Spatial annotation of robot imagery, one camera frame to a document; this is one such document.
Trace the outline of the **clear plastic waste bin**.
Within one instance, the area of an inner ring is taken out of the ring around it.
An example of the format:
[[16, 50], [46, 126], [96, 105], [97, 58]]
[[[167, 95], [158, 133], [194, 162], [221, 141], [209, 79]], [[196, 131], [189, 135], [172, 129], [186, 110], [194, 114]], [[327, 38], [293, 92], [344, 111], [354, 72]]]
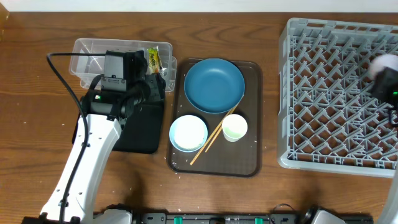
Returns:
[[74, 53], [84, 56], [73, 56], [70, 60], [69, 72], [80, 78], [80, 86], [88, 88], [92, 79], [104, 73], [105, 57], [108, 50], [117, 52], [136, 52], [143, 50], [147, 61], [150, 60], [148, 50], [156, 48], [162, 65], [162, 78], [166, 82], [166, 92], [173, 92], [177, 73], [177, 59], [172, 55], [173, 48], [168, 42], [151, 42], [142, 40], [121, 39], [90, 39], [79, 38], [75, 41]]

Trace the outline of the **dark blue plate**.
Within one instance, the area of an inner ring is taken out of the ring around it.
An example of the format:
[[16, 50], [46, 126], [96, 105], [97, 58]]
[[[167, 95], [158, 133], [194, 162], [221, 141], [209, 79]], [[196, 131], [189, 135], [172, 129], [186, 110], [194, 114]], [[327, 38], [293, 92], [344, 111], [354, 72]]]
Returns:
[[230, 61], [208, 58], [195, 63], [184, 80], [187, 100], [198, 110], [224, 113], [243, 98], [246, 84], [243, 73]]

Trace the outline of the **black plastic tray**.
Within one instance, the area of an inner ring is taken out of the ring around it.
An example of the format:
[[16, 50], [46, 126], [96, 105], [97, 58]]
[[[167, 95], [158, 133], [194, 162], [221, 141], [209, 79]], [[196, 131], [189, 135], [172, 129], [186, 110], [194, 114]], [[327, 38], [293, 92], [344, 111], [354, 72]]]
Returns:
[[133, 107], [130, 115], [122, 125], [119, 139], [113, 151], [153, 154], [159, 146], [164, 102], [141, 103]]

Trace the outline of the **grey dishwasher rack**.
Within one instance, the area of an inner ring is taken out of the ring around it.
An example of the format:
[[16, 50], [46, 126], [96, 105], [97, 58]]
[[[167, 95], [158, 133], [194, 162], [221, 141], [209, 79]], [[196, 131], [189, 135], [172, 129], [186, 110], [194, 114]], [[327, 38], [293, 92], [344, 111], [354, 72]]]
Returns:
[[371, 96], [368, 69], [396, 53], [396, 26], [289, 19], [279, 37], [279, 165], [393, 177], [397, 116]]

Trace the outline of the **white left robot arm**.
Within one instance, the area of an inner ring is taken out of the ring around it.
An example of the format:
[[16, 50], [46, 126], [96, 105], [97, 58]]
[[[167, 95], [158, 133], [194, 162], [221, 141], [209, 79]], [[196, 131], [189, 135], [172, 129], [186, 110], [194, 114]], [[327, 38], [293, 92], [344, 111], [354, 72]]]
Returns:
[[54, 65], [51, 69], [79, 110], [73, 147], [58, 184], [38, 217], [26, 223], [132, 223], [133, 212], [121, 204], [95, 215], [95, 198], [104, 168], [134, 108], [161, 101], [165, 81], [159, 73], [147, 75], [142, 50], [108, 50], [104, 73], [94, 77], [85, 96], [76, 97]]

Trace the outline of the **yellow green snack wrapper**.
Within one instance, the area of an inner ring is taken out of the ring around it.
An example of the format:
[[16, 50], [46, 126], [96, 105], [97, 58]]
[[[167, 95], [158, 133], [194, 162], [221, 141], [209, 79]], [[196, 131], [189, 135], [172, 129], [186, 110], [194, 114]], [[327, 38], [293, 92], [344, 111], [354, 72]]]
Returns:
[[153, 47], [153, 48], [148, 48], [147, 49], [147, 53], [148, 53], [148, 66], [149, 66], [149, 70], [151, 73], [159, 73], [159, 74], [163, 74], [163, 66], [162, 66], [162, 62], [160, 59], [160, 55], [159, 55], [159, 48], [158, 46]]

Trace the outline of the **light blue rice bowl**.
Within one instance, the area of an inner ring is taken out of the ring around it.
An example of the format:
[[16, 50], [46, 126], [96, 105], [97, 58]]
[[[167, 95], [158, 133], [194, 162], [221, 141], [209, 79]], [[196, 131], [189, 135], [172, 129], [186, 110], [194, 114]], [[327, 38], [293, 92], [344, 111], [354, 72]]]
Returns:
[[208, 139], [205, 122], [194, 115], [177, 118], [169, 130], [169, 139], [174, 148], [182, 152], [199, 150]]

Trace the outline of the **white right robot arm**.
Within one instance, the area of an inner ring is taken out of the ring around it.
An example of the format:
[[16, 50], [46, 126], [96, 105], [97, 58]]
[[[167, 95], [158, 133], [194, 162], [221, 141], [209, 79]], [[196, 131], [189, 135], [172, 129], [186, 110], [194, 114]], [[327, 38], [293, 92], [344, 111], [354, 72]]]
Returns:
[[[393, 122], [392, 114], [397, 112], [397, 70], [384, 67], [376, 74], [371, 94], [381, 103], [391, 105], [388, 109], [388, 122], [392, 128], [397, 128]], [[386, 204], [377, 220], [380, 224], [397, 224], [397, 168], [394, 173]]]

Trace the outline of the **wooden chopstick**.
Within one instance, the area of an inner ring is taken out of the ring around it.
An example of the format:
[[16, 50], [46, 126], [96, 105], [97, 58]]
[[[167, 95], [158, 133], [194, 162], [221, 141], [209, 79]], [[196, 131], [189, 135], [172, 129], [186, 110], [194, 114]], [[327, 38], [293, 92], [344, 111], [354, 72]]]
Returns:
[[195, 157], [192, 159], [192, 161], [190, 162], [190, 165], [192, 166], [195, 161], [198, 159], [198, 157], [200, 156], [200, 154], [205, 151], [206, 147], [205, 144], [209, 142], [210, 137], [206, 140], [206, 142], [204, 143], [204, 145], [200, 148], [200, 150], [197, 152], [197, 154], [195, 155]]
[[209, 148], [213, 145], [213, 143], [215, 142], [216, 138], [218, 137], [218, 135], [222, 131], [222, 124], [223, 124], [224, 119], [227, 116], [233, 114], [233, 112], [235, 111], [236, 108], [237, 108], [237, 105], [234, 108], [230, 109], [227, 112], [227, 114], [224, 116], [224, 118], [220, 121], [220, 123], [217, 125], [216, 129], [213, 131], [213, 133], [210, 136], [209, 142], [205, 144], [205, 147], [206, 147], [205, 152], [208, 152]]

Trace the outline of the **white cup green inside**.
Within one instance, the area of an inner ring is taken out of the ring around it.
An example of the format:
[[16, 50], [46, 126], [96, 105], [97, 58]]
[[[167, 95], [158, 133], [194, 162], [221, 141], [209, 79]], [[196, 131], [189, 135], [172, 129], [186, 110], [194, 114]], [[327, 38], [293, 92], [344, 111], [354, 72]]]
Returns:
[[248, 131], [247, 121], [238, 114], [230, 114], [222, 122], [222, 132], [229, 142], [240, 140]]

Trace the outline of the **white cup pink inside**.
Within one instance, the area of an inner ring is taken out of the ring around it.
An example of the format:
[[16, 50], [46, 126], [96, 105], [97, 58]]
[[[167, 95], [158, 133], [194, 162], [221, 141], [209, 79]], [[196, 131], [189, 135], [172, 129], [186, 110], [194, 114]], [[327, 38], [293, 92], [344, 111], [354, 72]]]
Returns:
[[398, 56], [392, 54], [384, 54], [376, 57], [369, 66], [369, 77], [374, 80], [378, 73], [385, 68], [391, 68], [398, 71]]

